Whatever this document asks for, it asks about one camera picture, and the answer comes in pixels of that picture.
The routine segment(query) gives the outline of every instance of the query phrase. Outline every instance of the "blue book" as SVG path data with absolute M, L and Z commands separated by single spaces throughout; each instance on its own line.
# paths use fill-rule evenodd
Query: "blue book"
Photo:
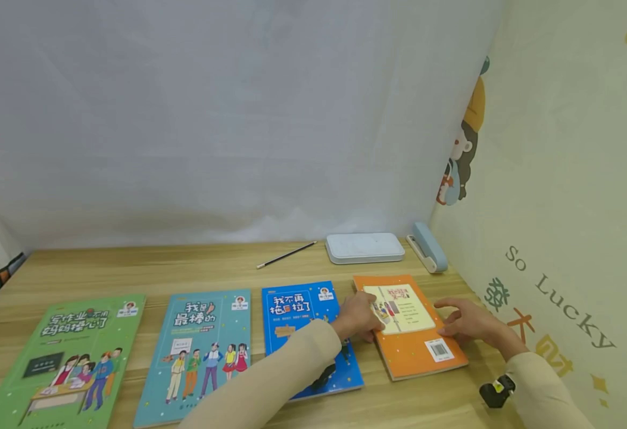
M 249 289 L 170 297 L 134 428 L 182 420 L 251 366 L 250 301 Z
M 339 314 L 339 303 L 331 281 L 263 289 L 263 330 L 266 356 L 281 348 L 296 329 L 313 319 L 332 322 Z M 357 358 L 349 340 L 320 378 L 290 399 L 296 401 L 324 394 L 341 393 L 363 387 Z

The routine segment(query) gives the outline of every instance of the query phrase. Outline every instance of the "barcode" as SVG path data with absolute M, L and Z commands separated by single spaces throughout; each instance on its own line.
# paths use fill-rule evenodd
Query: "barcode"
M 445 354 L 449 354 L 449 352 L 446 351 L 446 348 L 444 348 L 442 344 L 431 345 L 430 348 L 432 349 L 433 352 L 435 352 L 437 356 L 443 356 Z
M 451 350 L 449 350 L 449 346 L 444 342 L 444 339 L 442 338 L 426 341 L 425 345 L 435 362 L 442 362 L 443 360 L 449 360 L 454 358 L 454 354 L 451 352 Z

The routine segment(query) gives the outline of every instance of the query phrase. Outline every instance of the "blue stapler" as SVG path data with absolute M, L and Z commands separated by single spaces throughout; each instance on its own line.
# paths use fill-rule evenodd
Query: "blue stapler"
M 413 234 L 408 234 L 406 240 L 429 272 L 446 271 L 448 266 L 446 256 L 425 223 L 414 223 Z

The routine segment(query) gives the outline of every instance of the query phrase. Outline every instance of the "person's right hand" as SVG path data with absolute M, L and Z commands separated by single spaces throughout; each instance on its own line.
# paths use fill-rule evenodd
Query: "person's right hand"
M 454 337 L 459 343 L 474 338 L 483 340 L 498 349 L 506 361 L 519 353 L 528 352 L 511 328 L 474 302 L 459 298 L 444 298 L 435 302 L 435 308 L 442 307 L 456 307 L 458 310 L 444 319 L 444 328 L 438 334 Z
M 435 302 L 435 308 L 456 307 L 449 317 L 444 319 L 444 328 L 438 333 L 444 336 L 453 336 L 459 342 L 472 339 L 483 340 L 492 347 L 504 329 L 511 330 L 484 308 L 468 300 L 460 298 L 444 298 Z
M 339 309 L 339 316 L 330 324 L 340 340 L 358 334 L 368 343 L 372 343 L 373 330 L 385 329 L 385 324 L 370 310 L 375 300 L 375 295 L 363 291 L 344 300 L 344 304 Z

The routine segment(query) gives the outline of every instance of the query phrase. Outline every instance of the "book cover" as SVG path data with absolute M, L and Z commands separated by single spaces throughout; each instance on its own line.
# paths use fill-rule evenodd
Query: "book cover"
M 354 285 L 377 297 L 372 309 L 385 330 L 375 338 L 392 380 L 467 365 L 456 340 L 438 334 L 444 323 L 412 276 L 354 276 Z
M 145 296 L 48 308 L 0 386 L 0 428 L 104 429 Z
M 263 330 L 266 356 L 277 351 L 297 329 L 313 319 L 332 322 L 339 314 L 339 303 L 332 282 L 281 286 L 263 289 Z M 291 401 L 323 394 L 341 393 L 363 387 L 357 358 L 349 339 L 320 378 L 296 394 Z
M 251 291 L 170 297 L 134 428 L 180 421 L 251 366 Z

